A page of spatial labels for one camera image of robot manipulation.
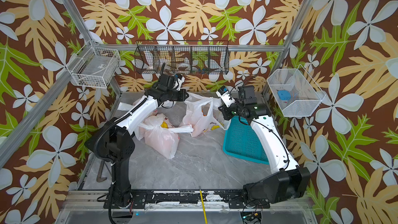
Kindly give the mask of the teal plastic basket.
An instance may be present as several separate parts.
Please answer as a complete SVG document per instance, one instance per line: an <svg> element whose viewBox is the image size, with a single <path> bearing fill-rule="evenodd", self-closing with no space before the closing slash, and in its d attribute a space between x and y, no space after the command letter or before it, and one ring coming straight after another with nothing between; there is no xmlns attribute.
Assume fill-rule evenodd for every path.
<svg viewBox="0 0 398 224"><path fill-rule="evenodd" d="M223 143L225 154L250 162L269 164L262 144L247 121L233 117L226 130Z"/></svg>

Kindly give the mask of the printed white plastic bag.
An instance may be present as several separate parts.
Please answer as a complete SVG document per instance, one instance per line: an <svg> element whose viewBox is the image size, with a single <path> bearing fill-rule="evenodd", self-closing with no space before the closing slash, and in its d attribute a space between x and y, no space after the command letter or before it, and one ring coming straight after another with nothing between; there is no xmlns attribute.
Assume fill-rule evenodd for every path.
<svg viewBox="0 0 398 224"><path fill-rule="evenodd" d="M135 105L139 103L142 99L143 94L135 94L135 93L128 93L123 95L121 98L121 102L118 105L116 113L114 114L115 117L121 117L123 114L127 113L130 109L132 109ZM176 104L176 102L166 101L162 104L161 107L150 113L149 116L154 116L160 113L160 108L171 108Z"/></svg>

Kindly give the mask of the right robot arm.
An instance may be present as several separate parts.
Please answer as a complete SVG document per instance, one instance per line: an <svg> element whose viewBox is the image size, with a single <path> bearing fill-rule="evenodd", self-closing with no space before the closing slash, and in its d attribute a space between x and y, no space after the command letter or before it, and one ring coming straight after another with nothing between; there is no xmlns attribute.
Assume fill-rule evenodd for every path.
<svg viewBox="0 0 398 224"><path fill-rule="evenodd" d="M271 167L270 176L243 186L244 204L268 208L270 204L304 196L311 174L307 168L300 167L288 151L269 108L257 101L254 87L238 87L237 98L225 86L218 89L216 94L222 100L218 109L225 120L235 116L244 118L254 130Z"/></svg>

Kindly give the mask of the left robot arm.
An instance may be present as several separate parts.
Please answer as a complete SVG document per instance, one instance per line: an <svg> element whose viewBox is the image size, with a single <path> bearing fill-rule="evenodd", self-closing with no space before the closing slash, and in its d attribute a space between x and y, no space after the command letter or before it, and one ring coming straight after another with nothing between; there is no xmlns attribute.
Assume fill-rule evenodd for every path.
<svg viewBox="0 0 398 224"><path fill-rule="evenodd" d="M129 159L135 149L133 136L139 124L163 103L183 102L188 98L186 90L181 89L183 76L164 74L165 67L162 64L159 80L145 90L137 104L122 117L106 122L85 143L97 158L111 165L112 182L104 204L108 209L133 205Z"/></svg>

